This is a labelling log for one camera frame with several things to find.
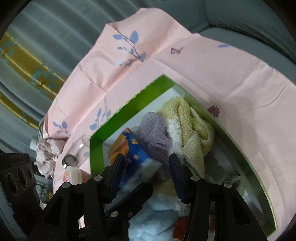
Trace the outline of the blue orange tissue pack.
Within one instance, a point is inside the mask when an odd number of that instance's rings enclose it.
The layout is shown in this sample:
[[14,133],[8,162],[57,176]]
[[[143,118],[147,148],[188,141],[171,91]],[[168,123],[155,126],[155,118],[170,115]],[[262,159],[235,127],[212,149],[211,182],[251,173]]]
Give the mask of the blue orange tissue pack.
[[111,164],[118,154],[125,157],[120,182],[120,188],[125,192],[132,191],[142,182],[148,182],[162,167],[162,163],[148,153],[145,145],[129,128],[124,129],[109,148],[107,155]]

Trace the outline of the yellow white towel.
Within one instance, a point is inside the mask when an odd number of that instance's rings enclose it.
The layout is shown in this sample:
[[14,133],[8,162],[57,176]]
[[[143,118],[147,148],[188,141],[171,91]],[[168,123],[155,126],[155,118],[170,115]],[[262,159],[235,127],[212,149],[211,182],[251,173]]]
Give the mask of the yellow white towel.
[[176,154],[180,163],[205,178],[204,157],[214,143],[214,128],[181,97],[166,101],[157,111],[166,124],[172,141],[170,154]]

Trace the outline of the purple mesh bath pouf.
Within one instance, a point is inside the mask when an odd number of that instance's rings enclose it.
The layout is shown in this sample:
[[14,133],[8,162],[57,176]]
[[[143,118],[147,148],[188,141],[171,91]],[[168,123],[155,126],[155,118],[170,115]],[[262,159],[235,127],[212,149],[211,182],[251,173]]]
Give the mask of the purple mesh bath pouf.
[[172,141],[166,130],[163,117],[155,112],[146,113],[138,126],[132,129],[139,140],[146,146],[150,156],[160,162],[157,178],[166,181],[171,177],[169,170],[169,151]]

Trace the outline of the blue plush elephant toy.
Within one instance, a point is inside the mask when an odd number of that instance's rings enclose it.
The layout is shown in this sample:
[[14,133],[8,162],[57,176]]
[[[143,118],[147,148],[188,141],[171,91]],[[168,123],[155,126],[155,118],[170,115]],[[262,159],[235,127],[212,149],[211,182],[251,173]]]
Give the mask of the blue plush elephant toy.
[[176,240],[173,237],[176,221],[190,213],[190,204],[177,197],[152,197],[130,221],[130,240]]

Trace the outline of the red white sock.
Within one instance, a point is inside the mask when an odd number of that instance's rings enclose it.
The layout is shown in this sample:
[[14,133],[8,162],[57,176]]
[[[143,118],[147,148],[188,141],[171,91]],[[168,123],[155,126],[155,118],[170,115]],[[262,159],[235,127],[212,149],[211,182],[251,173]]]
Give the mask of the red white sock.
[[[184,216],[179,218],[175,222],[175,228],[173,229],[173,239],[174,240],[183,240],[187,228],[189,217]],[[213,217],[210,218],[209,224],[209,232],[208,232],[208,240],[214,240],[215,238],[215,219]]]

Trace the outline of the pink wet wipes canister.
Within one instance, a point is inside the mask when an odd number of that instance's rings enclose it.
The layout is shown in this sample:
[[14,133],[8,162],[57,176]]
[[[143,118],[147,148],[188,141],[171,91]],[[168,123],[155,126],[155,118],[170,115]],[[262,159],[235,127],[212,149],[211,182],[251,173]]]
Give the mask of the pink wet wipes canister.
[[90,174],[71,166],[67,166],[63,175],[63,182],[70,182],[72,185],[86,183],[91,178]]

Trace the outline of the glass bottle steel cap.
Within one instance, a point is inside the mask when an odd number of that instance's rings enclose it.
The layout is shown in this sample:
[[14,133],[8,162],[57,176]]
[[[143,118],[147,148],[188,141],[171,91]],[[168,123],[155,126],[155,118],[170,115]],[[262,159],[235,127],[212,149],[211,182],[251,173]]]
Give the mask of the glass bottle steel cap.
[[90,156],[90,139],[89,135],[82,135],[71,146],[62,160],[62,166],[66,169],[68,166],[78,168]]

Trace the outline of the green cardboard box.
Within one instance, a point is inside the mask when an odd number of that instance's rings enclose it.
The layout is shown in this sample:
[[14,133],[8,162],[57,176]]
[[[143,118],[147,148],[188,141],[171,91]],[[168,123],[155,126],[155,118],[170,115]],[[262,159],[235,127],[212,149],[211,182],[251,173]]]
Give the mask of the green cardboard box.
[[250,200],[249,206],[260,222],[265,235],[269,237],[277,228],[273,206],[266,188],[256,173],[248,157],[241,150],[222,125],[186,90],[166,75],[161,75],[145,88],[141,89],[128,102],[114,113],[108,112],[106,122],[93,134],[90,141],[90,172],[91,175],[101,174],[109,161],[108,150],[124,128],[140,126],[144,115],[154,112],[165,121],[168,138],[171,141],[169,153],[175,153],[183,161],[198,154],[194,166],[205,173],[205,155],[200,154],[206,142],[197,136],[193,149],[184,151],[185,141],[196,133],[192,118],[202,125],[211,125],[207,130],[214,132],[212,146],[214,154],[225,166],[228,173],[236,172],[243,178],[244,188]]

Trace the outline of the crumpled beige cloth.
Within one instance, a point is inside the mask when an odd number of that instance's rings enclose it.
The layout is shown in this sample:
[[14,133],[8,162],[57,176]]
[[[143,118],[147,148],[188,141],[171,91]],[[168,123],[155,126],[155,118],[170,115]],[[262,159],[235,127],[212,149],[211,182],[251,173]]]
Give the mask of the crumpled beige cloth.
[[55,164],[62,153],[65,140],[44,138],[37,143],[36,166],[46,179],[54,176]]

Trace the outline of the pink printed bed sheet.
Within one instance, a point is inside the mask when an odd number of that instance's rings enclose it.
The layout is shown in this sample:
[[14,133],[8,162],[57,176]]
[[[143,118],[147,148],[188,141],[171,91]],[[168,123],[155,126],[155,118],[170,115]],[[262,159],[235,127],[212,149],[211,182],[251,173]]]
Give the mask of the pink printed bed sheet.
[[295,84],[262,57],[192,34],[161,9],[108,23],[45,117],[44,135],[75,140],[165,74],[208,108],[239,145],[273,206],[276,240],[295,215]]

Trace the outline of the teal curtain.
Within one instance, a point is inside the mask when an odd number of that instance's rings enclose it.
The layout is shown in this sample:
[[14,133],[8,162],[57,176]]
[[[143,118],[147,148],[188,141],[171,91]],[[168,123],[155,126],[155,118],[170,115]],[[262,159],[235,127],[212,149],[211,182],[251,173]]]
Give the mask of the teal curtain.
[[39,121],[105,24],[163,1],[1,1],[1,151],[31,154]]

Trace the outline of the grey sofa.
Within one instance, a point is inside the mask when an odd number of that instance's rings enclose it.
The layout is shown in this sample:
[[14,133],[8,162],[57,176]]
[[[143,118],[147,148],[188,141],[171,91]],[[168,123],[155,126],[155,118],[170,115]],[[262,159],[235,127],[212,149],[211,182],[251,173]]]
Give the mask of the grey sofa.
[[295,82],[295,40],[264,1],[160,1],[192,33],[244,50]]

